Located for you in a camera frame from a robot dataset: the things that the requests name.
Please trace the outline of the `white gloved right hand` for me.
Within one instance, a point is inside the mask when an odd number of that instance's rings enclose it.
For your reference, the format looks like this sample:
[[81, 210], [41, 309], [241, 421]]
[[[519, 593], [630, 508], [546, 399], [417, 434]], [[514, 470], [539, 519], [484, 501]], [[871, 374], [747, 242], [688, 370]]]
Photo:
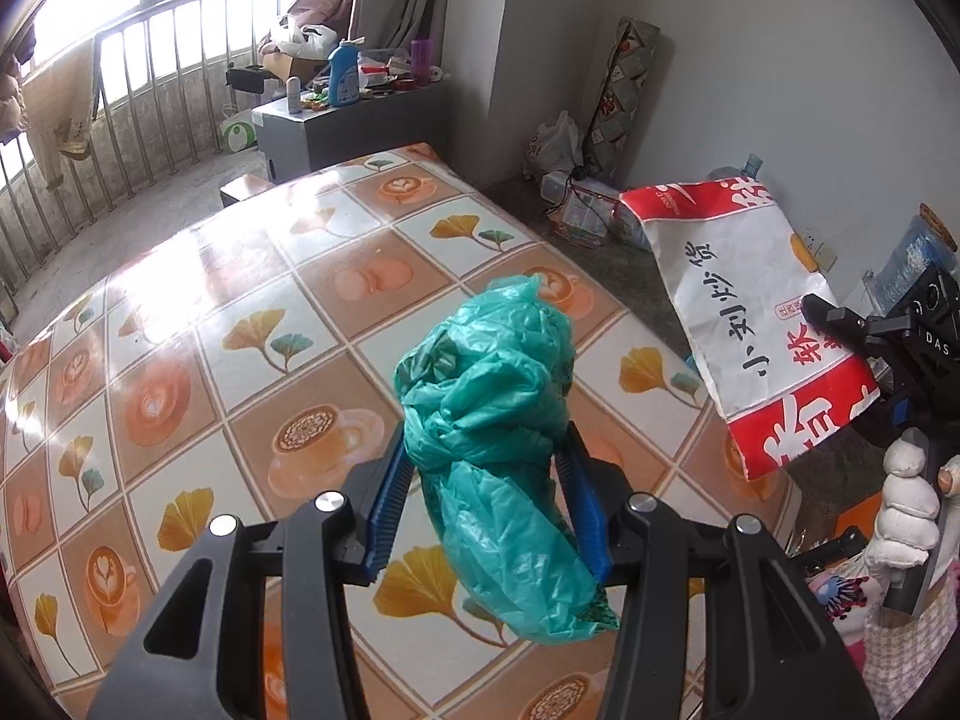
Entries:
[[928, 450], [928, 438], [908, 429], [885, 452], [882, 502], [866, 550], [873, 574], [931, 567], [934, 585], [958, 559], [958, 457], [926, 481]]

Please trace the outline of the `pink checkered sleeve forearm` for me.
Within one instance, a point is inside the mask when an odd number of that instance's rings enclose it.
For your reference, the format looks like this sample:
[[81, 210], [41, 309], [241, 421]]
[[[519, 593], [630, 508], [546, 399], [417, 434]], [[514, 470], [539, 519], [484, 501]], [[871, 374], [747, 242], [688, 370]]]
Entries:
[[878, 717], [893, 718], [907, 706], [957, 631], [957, 561], [950, 564], [939, 593], [916, 619], [895, 622], [890, 610], [875, 606], [864, 624], [862, 678]]

